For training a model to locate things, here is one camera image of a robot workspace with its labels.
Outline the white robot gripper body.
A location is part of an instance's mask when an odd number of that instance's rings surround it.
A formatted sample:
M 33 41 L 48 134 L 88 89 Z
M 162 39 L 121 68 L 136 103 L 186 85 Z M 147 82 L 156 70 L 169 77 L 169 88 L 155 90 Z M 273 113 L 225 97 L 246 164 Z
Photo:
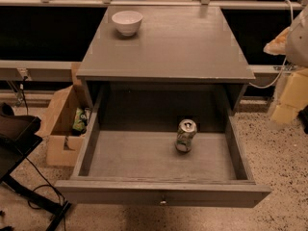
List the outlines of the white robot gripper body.
M 308 67 L 308 6 L 292 22 L 285 50 L 290 63 Z

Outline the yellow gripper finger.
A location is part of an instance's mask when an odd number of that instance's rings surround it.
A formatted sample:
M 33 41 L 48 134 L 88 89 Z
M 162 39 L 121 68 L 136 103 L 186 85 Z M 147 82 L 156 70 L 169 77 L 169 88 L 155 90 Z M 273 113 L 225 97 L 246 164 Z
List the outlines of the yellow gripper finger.
M 285 55 L 286 37 L 289 31 L 289 27 L 285 28 L 278 36 L 276 36 L 272 41 L 266 44 L 263 51 L 273 56 Z
M 279 125 L 291 124 L 308 106 L 308 69 L 302 68 L 287 77 L 270 119 Z

